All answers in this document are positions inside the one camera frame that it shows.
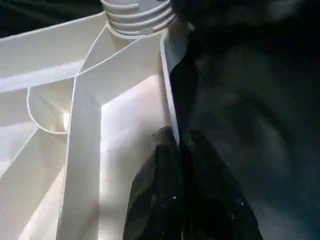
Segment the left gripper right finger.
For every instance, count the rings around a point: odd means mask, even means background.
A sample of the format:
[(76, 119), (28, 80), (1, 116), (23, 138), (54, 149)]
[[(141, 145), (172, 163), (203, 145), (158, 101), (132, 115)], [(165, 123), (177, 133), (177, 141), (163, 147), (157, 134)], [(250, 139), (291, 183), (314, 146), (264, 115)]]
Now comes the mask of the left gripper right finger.
[(215, 147), (199, 131), (180, 140), (187, 240), (261, 240), (253, 209)]

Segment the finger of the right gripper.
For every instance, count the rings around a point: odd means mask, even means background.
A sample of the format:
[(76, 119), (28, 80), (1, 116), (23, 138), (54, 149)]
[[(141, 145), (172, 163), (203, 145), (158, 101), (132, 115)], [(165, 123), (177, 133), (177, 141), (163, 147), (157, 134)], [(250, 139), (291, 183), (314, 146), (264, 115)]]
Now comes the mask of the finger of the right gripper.
[(199, 32), (241, 33), (248, 30), (251, 0), (172, 0), (176, 16)]

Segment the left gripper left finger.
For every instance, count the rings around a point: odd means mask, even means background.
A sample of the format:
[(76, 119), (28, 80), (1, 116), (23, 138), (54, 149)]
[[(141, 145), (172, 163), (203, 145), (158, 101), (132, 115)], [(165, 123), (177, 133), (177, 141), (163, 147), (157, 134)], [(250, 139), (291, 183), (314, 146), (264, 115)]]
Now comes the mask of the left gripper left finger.
[(130, 189), (123, 238), (180, 240), (185, 193), (182, 162), (170, 126), (152, 134), (150, 155)]

